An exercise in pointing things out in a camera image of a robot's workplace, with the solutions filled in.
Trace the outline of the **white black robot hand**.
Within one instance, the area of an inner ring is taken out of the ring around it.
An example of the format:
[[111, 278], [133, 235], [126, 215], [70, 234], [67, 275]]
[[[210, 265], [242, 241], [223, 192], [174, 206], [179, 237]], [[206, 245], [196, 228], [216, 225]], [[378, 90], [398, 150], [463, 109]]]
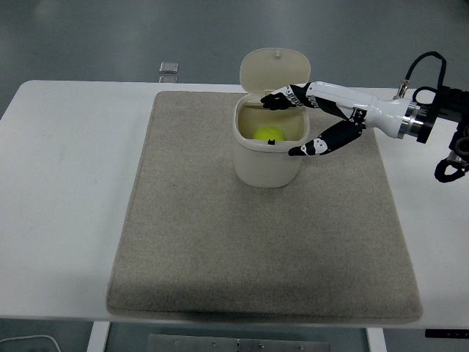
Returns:
[[403, 136], [410, 100], [381, 100], [369, 93], [321, 81], [291, 84], [261, 98], [272, 111], [293, 107], [320, 109], [340, 120], [315, 139], [288, 151], [290, 156], [326, 155], [355, 141], [366, 128], [377, 128], [391, 138]]

